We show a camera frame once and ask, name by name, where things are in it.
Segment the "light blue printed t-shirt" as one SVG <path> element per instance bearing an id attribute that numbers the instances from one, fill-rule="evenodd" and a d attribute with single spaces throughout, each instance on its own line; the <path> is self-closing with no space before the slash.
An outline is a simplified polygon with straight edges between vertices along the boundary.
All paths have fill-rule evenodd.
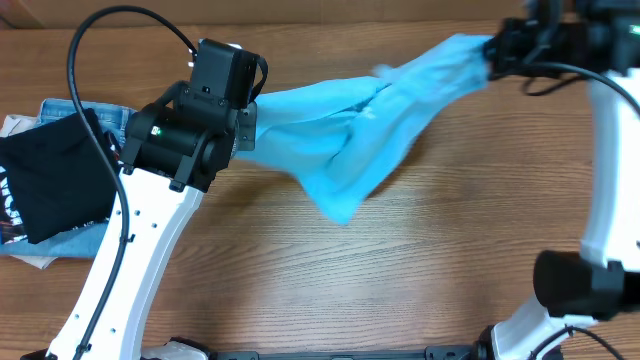
<path id="1" fill-rule="evenodd" d="M 456 34 L 396 68 L 260 95 L 254 150 L 236 159 L 287 173 L 345 225 L 432 120 L 488 84 L 486 35 Z"/>

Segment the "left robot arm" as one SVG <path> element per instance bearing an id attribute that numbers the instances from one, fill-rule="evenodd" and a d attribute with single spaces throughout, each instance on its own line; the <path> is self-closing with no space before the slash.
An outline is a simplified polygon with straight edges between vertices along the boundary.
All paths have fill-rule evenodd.
<path id="1" fill-rule="evenodd" d="M 262 87 L 255 85 L 241 101 L 224 96 L 229 116 L 218 133 L 209 118 L 176 119 L 167 92 L 128 124 L 121 155 L 119 193 L 109 225 L 80 297 L 48 348 L 30 353 L 37 360 L 209 360 L 206 346 L 173 337 L 162 346 L 145 348 L 142 338 L 151 304 L 180 234 L 216 172 L 227 167 L 230 154 L 218 156 L 219 141 L 231 152 L 255 147 L 257 106 Z"/>

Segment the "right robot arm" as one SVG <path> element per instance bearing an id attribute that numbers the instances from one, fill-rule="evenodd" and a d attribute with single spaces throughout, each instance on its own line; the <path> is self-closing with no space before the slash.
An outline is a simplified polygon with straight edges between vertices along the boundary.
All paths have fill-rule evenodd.
<path id="1" fill-rule="evenodd" d="M 483 49 L 490 77 L 589 85 L 593 192 L 576 252 L 545 250 L 533 295 L 468 346 L 469 359 L 558 359 L 562 342 L 639 308 L 639 5 L 532 1 Z"/>

